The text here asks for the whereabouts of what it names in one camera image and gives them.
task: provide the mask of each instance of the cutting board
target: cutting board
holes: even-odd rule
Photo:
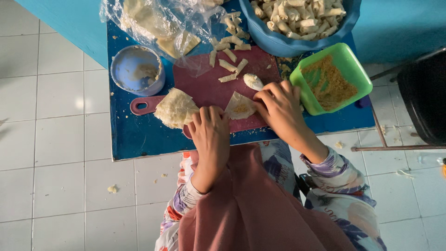
[[[237,57],[235,63],[233,63],[224,52],[220,51],[215,57],[215,67],[197,78],[190,76],[187,69],[174,65],[173,77],[175,88],[180,89],[191,96],[198,107],[216,105],[224,110],[234,91],[250,99],[252,99],[257,92],[246,86],[243,81],[244,74],[252,73],[257,75],[262,80],[263,84],[280,82],[281,79],[274,56],[266,53],[258,46],[252,46],[251,50],[232,50],[232,52]],[[209,64],[206,64],[206,62],[209,62],[209,54],[201,54],[189,58],[193,62],[202,62],[204,67],[211,67]],[[232,72],[219,66],[218,59],[224,59],[235,67],[238,66],[242,59],[248,60],[248,64],[238,75],[238,79],[221,83],[218,79],[230,75]],[[156,110],[156,105],[158,105],[164,97],[165,96],[150,96],[136,98],[130,104],[130,110],[135,115],[154,112]],[[137,106],[139,104],[146,104],[147,107],[138,109]],[[247,119],[230,120],[229,125],[230,131],[233,133],[260,128],[266,126],[266,123],[258,113],[255,113]],[[187,126],[184,127],[183,132],[190,138]]]

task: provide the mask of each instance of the blue bowl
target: blue bowl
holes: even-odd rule
[[[264,51],[277,57],[295,57],[309,50],[320,50],[341,42],[359,18],[361,0],[344,0],[343,6],[347,15],[340,23],[338,31],[324,39],[317,41],[303,41],[287,38],[285,35],[271,31],[266,24],[256,17],[249,0],[240,0],[240,6],[248,21],[249,33],[256,44]]]
[[[158,79],[142,73],[150,66],[158,70]],[[160,56],[145,46],[132,45],[120,50],[111,63],[110,73],[117,86],[138,96],[155,95],[164,87]]]

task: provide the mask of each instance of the green container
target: green container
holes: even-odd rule
[[[352,85],[356,86],[358,93],[353,97],[345,100],[338,106],[330,111],[326,111],[319,104],[318,100],[312,93],[309,84],[305,81],[300,69],[305,69],[306,67],[314,64],[315,62],[321,60],[327,55],[333,57],[333,64],[339,69],[342,77]],[[313,79],[311,85],[317,84],[319,81],[319,75],[313,74]],[[309,114],[316,116],[324,113],[334,113],[339,109],[350,105],[351,103],[357,101],[358,99],[366,96],[372,91],[372,82],[370,81],[367,73],[362,68],[358,59],[345,43],[337,43],[330,46],[318,53],[315,53],[305,59],[302,59],[297,68],[289,76],[289,80],[292,85],[299,86],[301,88],[301,101],[305,106]]]

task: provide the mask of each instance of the sleeve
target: sleeve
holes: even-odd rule
[[[344,156],[328,149],[320,164],[300,156],[317,186],[307,194],[305,207],[328,214],[357,250],[387,250],[378,229],[376,201],[364,194],[369,189],[364,175]]]
[[[180,220],[183,215],[196,206],[197,201],[203,196],[203,194],[195,189],[190,181],[190,178],[194,175],[190,165],[190,158],[180,163],[181,169],[178,173],[178,188],[164,210],[160,237],[155,244],[156,251],[178,250],[178,228]]]

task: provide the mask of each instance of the clear plastic wrap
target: clear plastic wrap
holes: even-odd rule
[[[112,20],[140,44],[199,76],[209,63],[189,56],[212,50],[210,40],[224,36],[223,0],[102,0],[101,21]]]

